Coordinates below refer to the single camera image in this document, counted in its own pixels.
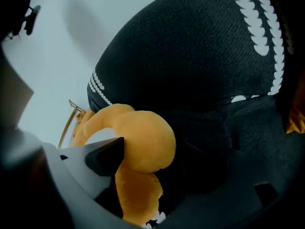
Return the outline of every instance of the white leaf pattern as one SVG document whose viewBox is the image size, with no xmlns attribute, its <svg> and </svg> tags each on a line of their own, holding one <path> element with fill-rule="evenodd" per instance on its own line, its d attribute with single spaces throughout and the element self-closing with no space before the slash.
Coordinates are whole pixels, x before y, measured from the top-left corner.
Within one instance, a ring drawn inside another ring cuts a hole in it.
<svg viewBox="0 0 305 229">
<path fill-rule="evenodd" d="M 268 19 L 268 25 L 270 27 L 270 32 L 273 36 L 272 42 L 274 44 L 274 68 L 275 73 L 279 72 L 278 74 L 274 74 L 275 79 L 273 80 L 273 86 L 270 89 L 270 92 L 268 95 L 274 95 L 278 93 L 278 91 L 281 88 L 282 84 L 282 77 L 276 77 L 279 76 L 284 68 L 284 48 L 283 48 L 283 38 L 282 38 L 282 32 L 280 30 L 280 23 L 278 22 L 277 15 L 275 13 L 274 7 L 271 5 L 270 0 L 259 0 L 261 2 L 261 7 L 265 11 L 264 14 Z"/>
<path fill-rule="evenodd" d="M 255 4 L 251 0 L 236 0 L 236 3 L 241 7 L 240 11 L 245 16 L 244 21 L 249 25 L 248 30 L 253 35 L 251 39 L 254 42 L 254 50 L 259 55 L 266 56 L 269 52 L 268 39 L 264 36 L 265 29 L 262 27 L 263 22 L 258 11 L 254 9 Z"/>
<path fill-rule="evenodd" d="M 108 104 L 108 105 L 112 105 L 112 103 L 105 97 L 105 95 L 101 92 L 100 88 L 97 86 L 96 82 L 94 81 L 93 77 L 91 76 L 90 80 L 92 83 L 92 86 L 94 87 L 94 89 L 97 91 L 97 93 L 102 97 L 102 99 Z"/>
<path fill-rule="evenodd" d="M 91 81 L 93 80 L 93 78 L 92 78 L 92 76 L 91 76 L 91 78 L 90 78 L 90 81 L 89 81 L 89 87 L 91 88 L 91 90 L 93 91 L 93 92 L 95 92 L 95 89 L 93 88 L 93 86 L 92 86 L 92 84 L 91 84 Z"/>
<path fill-rule="evenodd" d="M 98 86 L 100 87 L 100 89 L 104 90 L 105 87 L 102 85 L 102 83 L 100 82 L 100 79 L 97 77 L 95 70 L 93 71 L 93 77 L 94 77 L 96 83 L 98 84 Z"/>
<path fill-rule="evenodd" d="M 243 96 L 243 95 L 238 95 L 238 96 L 236 96 L 232 99 L 231 103 L 239 102 L 239 101 L 242 101 L 242 100 L 246 100 L 246 97 Z"/>
<path fill-rule="evenodd" d="M 141 226 L 142 228 L 145 228 L 145 229 L 152 229 L 152 226 L 151 224 L 147 223 L 147 224 L 144 224 Z"/>
<path fill-rule="evenodd" d="M 164 212 L 159 213 L 159 211 L 157 211 L 155 216 L 153 218 L 151 218 L 151 220 L 156 220 L 157 224 L 160 224 L 165 219 L 166 219 L 165 213 Z"/>
</svg>

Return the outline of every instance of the black plastic piece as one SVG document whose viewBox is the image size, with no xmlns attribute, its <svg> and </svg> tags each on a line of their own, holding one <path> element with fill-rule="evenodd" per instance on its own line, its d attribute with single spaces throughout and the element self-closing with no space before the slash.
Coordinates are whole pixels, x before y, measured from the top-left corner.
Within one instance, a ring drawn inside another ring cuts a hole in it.
<svg viewBox="0 0 305 229">
<path fill-rule="evenodd" d="M 65 159 L 67 159 L 67 158 L 68 158 L 67 156 L 61 155 L 61 160 L 65 160 Z"/>
<path fill-rule="evenodd" d="M 1 216 L 3 225 L 38 228 L 47 222 L 50 228 L 58 225 L 74 228 L 70 212 L 50 172 L 50 160 L 35 136 L 14 129 L 5 135 L 0 134 L 0 157 L 0 199 L 1 207 L 5 208 Z M 54 209 L 58 215 L 51 219 Z"/>
<path fill-rule="evenodd" d="M 113 142 L 88 153 L 85 163 L 88 168 L 99 176 L 113 176 L 124 158 L 124 138 L 119 137 Z"/>
<path fill-rule="evenodd" d="M 30 15 L 25 18 L 26 24 L 25 24 L 24 29 L 27 31 L 28 36 L 31 35 L 33 32 L 34 23 L 36 21 L 36 17 L 38 15 L 40 9 L 41 9 L 41 6 L 37 5 L 36 7 L 34 7 L 32 12 L 30 13 Z"/>
<path fill-rule="evenodd" d="M 277 191 L 270 183 L 255 185 L 254 189 L 264 208 L 271 204 L 278 197 Z"/>
<path fill-rule="evenodd" d="M 224 157 L 212 149 L 198 148 L 188 140 L 184 141 L 188 152 L 185 160 L 188 164 L 188 193 L 208 193 L 219 187 L 227 178 L 228 165 Z"/>
<path fill-rule="evenodd" d="M 1 27 L 0 38 L 3 40 L 10 32 L 18 35 L 23 18 L 29 8 L 31 0 L 0 0 Z"/>
<path fill-rule="evenodd" d="M 110 213 L 116 215 L 119 218 L 123 217 L 123 210 L 120 205 L 118 193 L 116 190 L 114 179 L 110 186 L 106 188 L 95 201 L 103 206 Z"/>
</svg>

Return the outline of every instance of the white background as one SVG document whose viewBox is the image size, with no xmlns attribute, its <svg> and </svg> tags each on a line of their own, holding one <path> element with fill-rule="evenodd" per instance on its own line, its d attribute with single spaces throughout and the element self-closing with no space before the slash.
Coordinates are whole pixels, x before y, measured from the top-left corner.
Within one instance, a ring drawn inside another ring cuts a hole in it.
<svg viewBox="0 0 305 229">
<path fill-rule="evenodd" d="M 22 30 L 2 43 L 13 68 L 34 90 L 19 127 L 57 146 L 72 112 L 68 99 L 88 109 L 86 88 L 97 61 L 122 26 L 152 1 L 31 0 L 32 7 L 41 5 L 33 34 Z"/>
</svg>

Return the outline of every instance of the yellow stuffed toy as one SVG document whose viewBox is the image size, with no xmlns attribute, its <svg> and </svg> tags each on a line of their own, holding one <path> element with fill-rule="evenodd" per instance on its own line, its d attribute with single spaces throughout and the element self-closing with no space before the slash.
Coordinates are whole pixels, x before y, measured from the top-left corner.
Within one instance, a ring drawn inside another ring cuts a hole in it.
<svg viewBox="0 0 305 229">
<path fill-rule="evenodd" d="M 85 145 L 96 132 L 110 127 L 124 137 L 124 159 L 115 174 L 123 219 L 141 226 L 156 214 L 163 190 L 154 172 L 175 156 L 172 128 L 159 115 L 113 104 L 92 115 L 88 111 L 76 130 L 73 145 Z"/>
</svg>

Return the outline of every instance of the gray surface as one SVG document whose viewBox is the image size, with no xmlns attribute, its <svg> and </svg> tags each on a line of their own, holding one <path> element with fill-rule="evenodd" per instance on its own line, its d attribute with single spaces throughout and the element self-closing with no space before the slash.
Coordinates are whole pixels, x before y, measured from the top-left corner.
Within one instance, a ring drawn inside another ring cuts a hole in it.
<svg viewBox="0 0 305 229">
<path fill-rule="evenodd" d="M 85 156 L 93 150 L 101 147 L 101 142 L 92 143 L 80 147 L 58 149 L 60 155 L 68 158 L 63 160 L 71 175 L 87 194 L 95 199 L 105 188 L 109 187 L 111 177 L 101 177 L 95 174 L 85 164 Z"/>
<path fill-rule="evenodd" d="M 101 147 L 103 145 L 96 143 L 89 146 L 89 148 L 94 150 L 97 146 Z M 75 228 L 137 228 L 116 217 L 84 193 L 81 186 L 79 186 L 78 182 L 76 182 L 68 169 L 66 169 L 58 150 L 53 145 L 44 144 L 43 149 L 48 160 L 48 166 L 54 184 L 68 207 Z"/>
<path fill-rule="evenodd" d="M 33 95 L 33 91 L 12 69 L 0 48 L 0 122 L 14 127 Z"/>
</svg>

